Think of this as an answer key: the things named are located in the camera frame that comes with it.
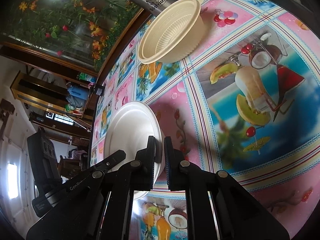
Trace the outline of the white foam bowl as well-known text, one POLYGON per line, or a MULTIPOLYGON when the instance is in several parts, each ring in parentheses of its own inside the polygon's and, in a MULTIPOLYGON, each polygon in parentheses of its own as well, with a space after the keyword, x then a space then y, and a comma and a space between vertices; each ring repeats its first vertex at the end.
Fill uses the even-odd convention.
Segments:
POLYGON ((126 158, 110 171, 118 170, 122 165, 135 160, 140 150, 147 148, 148 138, 156 141, 153 182, 164 170, 163 134, 155 114, 146 104, 133 101, 125 104, 111 120, 104 142, 104 159, 117 150, 123 150, 126 158))

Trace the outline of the small beige plastic bowl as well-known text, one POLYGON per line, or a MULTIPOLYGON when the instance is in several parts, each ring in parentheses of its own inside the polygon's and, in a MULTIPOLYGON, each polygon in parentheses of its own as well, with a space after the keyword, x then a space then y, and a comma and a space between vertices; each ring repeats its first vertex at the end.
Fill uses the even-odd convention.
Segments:
POLYGON ((204 0, 178 0, 161 12, 142 37, 137 57, 143 64, 174 63, 188 56, 204 37, 204 0))

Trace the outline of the colourful fruit pattern tablecloth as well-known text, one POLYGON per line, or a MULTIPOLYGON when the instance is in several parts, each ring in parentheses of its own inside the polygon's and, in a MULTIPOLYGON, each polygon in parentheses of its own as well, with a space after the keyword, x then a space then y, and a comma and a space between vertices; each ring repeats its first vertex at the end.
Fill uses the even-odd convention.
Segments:
POLYGON ((206 33, 175 63, 142 64, 141 26, 102 76, 91 164, 126 103, 203 170, 225 170, 288 231, 319 239, 319 17, 294 0, 203 0, 206 33))

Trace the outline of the flower mural glass panel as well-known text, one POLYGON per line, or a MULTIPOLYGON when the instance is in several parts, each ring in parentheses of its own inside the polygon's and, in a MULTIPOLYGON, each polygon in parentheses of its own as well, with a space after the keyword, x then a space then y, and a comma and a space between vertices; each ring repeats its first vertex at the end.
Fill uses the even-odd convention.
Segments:
POLYGON ((1 0, 1 42, 99 72, 138 11, 129 0, 1 0))

